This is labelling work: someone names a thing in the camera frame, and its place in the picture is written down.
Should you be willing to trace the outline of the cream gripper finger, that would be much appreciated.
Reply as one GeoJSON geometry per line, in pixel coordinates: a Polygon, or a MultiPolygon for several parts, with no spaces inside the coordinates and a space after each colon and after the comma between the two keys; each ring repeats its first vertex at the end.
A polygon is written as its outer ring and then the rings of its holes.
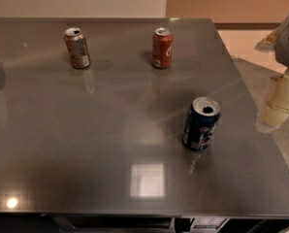
{"type": "Polygon", "coordinates": [[[289,117],[289,69],[273,76],[257,116],[258,129],[277,129],[289,117]]]}

